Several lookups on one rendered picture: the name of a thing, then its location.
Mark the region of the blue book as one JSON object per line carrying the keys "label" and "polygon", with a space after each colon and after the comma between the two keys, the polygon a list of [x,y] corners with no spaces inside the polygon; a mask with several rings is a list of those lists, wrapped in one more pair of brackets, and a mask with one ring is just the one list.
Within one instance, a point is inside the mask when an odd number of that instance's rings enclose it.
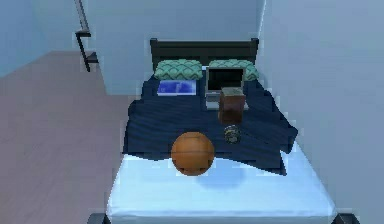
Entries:
{"label": "blue book", "polygon": [[158,96],[193,96],[196,94],[195,80],[161,80]]}

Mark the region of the black framed bed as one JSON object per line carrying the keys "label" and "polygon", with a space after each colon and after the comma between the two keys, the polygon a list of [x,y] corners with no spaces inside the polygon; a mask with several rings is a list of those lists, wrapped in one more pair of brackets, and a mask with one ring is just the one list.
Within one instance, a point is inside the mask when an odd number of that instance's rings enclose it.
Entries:
{"label": "black framed bed", "polygon": [[337,211],[296,141],[281,158],[283,175],[217,157],[188,177],[170,158],[123,152],[106,210],[87,224],[360,224]]}

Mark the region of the brown box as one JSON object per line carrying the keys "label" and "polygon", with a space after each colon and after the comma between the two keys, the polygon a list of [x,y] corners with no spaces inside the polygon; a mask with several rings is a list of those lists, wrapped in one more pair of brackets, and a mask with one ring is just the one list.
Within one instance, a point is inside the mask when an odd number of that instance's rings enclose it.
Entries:
{"label": "brown box", "polygon": [[246,97],[240,87],[224,87],[220,93],[218,119],[222,124],[240,124]]}

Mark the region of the small dark round ball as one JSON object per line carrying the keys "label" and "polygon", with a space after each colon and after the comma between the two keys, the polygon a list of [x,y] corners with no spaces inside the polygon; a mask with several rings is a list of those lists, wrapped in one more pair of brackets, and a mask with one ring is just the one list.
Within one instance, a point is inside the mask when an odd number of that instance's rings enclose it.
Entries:
{"label": "small dark round ball", "polygon": [[240,129],[236,125],[227,126],[224,129],[225,141],[229,144],[237,144],[241,140]]}

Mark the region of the grey open laptop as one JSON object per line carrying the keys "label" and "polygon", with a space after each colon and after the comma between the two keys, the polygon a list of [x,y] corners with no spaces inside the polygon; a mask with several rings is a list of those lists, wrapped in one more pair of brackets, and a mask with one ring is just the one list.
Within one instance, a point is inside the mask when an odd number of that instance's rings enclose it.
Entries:
{"label": "grey open laptop", "polygon": [[207,67],[205,99],[208,110],[218,110],[223,87],[243,89],[246,70],[241,67]]}

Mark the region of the orange basketball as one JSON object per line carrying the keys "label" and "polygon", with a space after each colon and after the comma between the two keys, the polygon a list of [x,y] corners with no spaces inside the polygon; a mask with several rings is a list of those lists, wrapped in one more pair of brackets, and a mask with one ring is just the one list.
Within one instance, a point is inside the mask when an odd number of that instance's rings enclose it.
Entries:
{"label": "orange basketball", "polygon": [[183,133],[172,145],[172,162],[183,175],[204,174],[211,167],[214,158],[215,149],[212,142],[200,132]]}

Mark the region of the dark blue blanket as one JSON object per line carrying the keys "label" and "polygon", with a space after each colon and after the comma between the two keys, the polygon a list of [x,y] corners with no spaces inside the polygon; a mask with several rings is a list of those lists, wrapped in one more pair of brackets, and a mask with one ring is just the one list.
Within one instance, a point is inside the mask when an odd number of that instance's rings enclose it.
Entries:
{"label": "dark blue blanket", "polygon": [[159,81],[145,81],[141,98],[128,108],[123,152],[148,160],[168,159],[179,135],[200,132],[213,143],[216,157],[283,175],[281,154],[291,152],[298,130],[277,108],[271,93],[258,81],[244,83],[248,109],[238,125],[240,142],[229,144],[218,112],[206,108],[205,84],[205,79],[198,80],[192,96],[159,96]]}

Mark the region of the green patterned pillow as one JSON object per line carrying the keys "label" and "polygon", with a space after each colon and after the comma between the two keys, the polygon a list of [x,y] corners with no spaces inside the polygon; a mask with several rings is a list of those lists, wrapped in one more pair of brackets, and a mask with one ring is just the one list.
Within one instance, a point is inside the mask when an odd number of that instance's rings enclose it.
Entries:
{"label": "green patterned pillow", "polygon": [[156,66],[158,80],[199,80],[203,77],[202,64],[197,60],[163,60]]}
{"label": "green patterned pillow", "polygon": [[244,81],[254,81],[259,78],[259,72],[256,69],[255,65],[247,60],[238,60],[238,59],[227,59],[227,60],[213,60],[209,63],[209,67],[219,67],[219,68],[244,68],[245,77]]}

